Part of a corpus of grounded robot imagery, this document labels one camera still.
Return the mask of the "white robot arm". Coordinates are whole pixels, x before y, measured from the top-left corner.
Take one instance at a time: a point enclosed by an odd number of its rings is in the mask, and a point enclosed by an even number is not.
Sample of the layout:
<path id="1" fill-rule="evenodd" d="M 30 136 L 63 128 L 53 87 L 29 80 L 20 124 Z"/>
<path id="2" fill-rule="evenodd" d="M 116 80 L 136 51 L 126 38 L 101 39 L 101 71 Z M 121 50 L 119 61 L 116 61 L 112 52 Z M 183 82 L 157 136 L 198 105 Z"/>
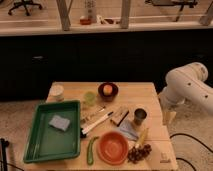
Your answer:
<path id="1" fill-rule="evenodd" d="M 166 74 L 166 86 L 158 95 L 164 125 L 172 122 L 176 116 L 174 108 L 185 100 L 213 115 L 213 88 L 205 84 L 207 78 L 208 70 L 200 62 L 177 67 Z"/>

